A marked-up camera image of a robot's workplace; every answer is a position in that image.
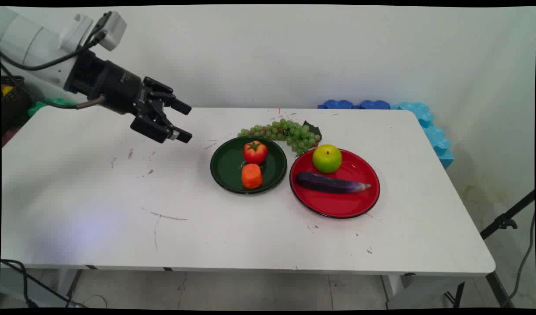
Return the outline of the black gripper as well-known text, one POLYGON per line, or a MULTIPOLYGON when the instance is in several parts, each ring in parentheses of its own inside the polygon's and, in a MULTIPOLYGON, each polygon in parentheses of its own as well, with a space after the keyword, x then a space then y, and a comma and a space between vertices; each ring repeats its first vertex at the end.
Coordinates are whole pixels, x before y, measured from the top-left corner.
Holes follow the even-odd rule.
POLYGON ((118 114, 135 115, 130 128, 151 140, 164 143, 166 140, 188 143, 192 134, 170 123, 164 116, 149 115, 156 112, 152 104, 160 102, 179 113, 188 115, 192 107, 178 99, 173 89, 150 77, 138 75, 102 60, 90 50, 81 52, 74 62, 64 90, 74 94, 80 92, 88 100, 103 96, 102 106, 118 114))

